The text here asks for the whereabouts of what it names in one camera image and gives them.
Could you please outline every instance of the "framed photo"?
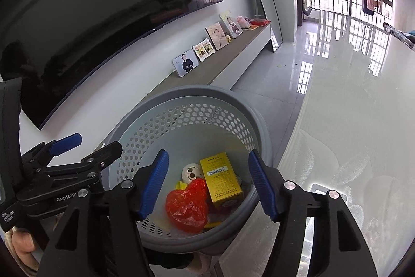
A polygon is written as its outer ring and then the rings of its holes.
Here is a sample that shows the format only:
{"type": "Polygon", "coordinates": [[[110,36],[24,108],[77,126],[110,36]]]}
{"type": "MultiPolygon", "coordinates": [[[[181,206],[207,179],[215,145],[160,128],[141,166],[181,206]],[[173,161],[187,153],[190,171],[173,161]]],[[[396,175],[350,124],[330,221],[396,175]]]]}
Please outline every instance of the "framed photo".
{"type": "Polygon", "coordinates": [[[195,54],[198,56],[200,61],[204,61],[209,56],[209,53],[202,46],[202,43],[198,43],[197,45],[193,46],[192,49],[195,52],[195,54]]]}
{"type": "Polygon", "coordinates": [[[188,50],[173,59],[173,66],[179,77],[183,77],[195,67],[199,66],[199,61],[193,50],[188,50]]]}
{"type": "Polygon", "coordinates": [[[222,47],[229,44],[228,40],[226,39],[225,33],[223,32],[222,27],[220,26],[220,23],[215,23],[211,26],[208,26],[206,28],[206,31],[208,32],[209,37],[212,40],[212,43],[216,50],[220,50],[222,47]]]}
{"type": "Polygon", "coordinates": [[[231,11],[226,11],[225,13],[220,14],[219,17],[222,19],[233,39],[242,33],[242,28],[238,24],[236,18],[232,16],[231,11]]]}
{"type": "Polygon", "coordinates": [[[206,38],[204,41],[201,42],[201,45],[204,47],[208,55],[214,54],[216,50],[213,48],[212,44],[210,43],[209,39],[206,38]]]}

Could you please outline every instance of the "red package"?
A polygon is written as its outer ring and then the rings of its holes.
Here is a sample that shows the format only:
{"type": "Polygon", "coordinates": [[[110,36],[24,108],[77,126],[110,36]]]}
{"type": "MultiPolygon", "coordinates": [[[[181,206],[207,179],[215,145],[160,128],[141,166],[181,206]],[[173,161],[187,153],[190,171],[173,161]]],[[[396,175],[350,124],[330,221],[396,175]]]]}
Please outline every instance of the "red package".
{"type": "Polygon", "coordinates": [[[251,19],[251,24],[258,25],[258,26],[265,26],[265,25],[268,25],[270,22],[271,21],[266,20],[266,19],[258,19],[258,18],[251,19]]]}
{"type": "Polygon", "coordinates": [[[185,190],[173,190],[165,199],[165,210],[171,223],[188,233],[200,233],[208,223],[206,203],[207,185],[203,179],[195,179],[185,190]]]}

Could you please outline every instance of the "gray plastic basket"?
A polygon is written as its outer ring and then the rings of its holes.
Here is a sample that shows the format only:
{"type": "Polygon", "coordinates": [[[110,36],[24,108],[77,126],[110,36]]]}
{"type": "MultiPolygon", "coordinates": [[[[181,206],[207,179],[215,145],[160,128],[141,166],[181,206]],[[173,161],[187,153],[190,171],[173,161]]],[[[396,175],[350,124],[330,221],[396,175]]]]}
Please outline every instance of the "gray plastic basket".
{"type": "Polygon", "coordinates": [[[248,153],[256,148],[272,166],[272,146],[262,116],[228,90],[209,85],[178,87],[138,104],[106,138],[119,141],[122,157],[102,171],[106,189],[131,179],[137,169],[152,163],[160,149],[169,153],[169,171],[154,211],[138,223],[146,248],[167,252],[200,251],[237,233],[258,204],[248,170],[248,153]],[[181,180],[189,163],[226,152],[244,182],[245,199],[221,225],[193,235],[176,229],[165,212],[165,198],[181,180]]]}

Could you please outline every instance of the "black tv screen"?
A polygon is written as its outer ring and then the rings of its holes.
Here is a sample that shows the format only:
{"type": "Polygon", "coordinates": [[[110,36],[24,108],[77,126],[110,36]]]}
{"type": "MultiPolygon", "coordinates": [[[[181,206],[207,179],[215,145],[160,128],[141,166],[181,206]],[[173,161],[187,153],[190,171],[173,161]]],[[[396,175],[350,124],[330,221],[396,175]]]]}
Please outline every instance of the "black tv screen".
{"type": "Polygon", "coordinates": [[[122,49],[222,0],[0,0],[0,75],[22,78],[22,109],[41,129],[122,49]]]}

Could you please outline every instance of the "barcode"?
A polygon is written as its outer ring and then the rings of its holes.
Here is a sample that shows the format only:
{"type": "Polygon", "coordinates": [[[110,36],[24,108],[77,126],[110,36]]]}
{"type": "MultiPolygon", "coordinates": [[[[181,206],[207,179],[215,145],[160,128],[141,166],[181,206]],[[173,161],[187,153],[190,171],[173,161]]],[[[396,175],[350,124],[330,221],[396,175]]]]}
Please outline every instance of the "barcode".
{"type": "Polygon", "coordinates": [[[227,170],[228,170],[228,166],[223,166],[223,167],[217,168],[215,170],[208,171],[207,176],[211,176],[211,175],[215,175],[215,174],[218,174],[218,173],[222,173],[223,171],[227,171],[227,170]]]}

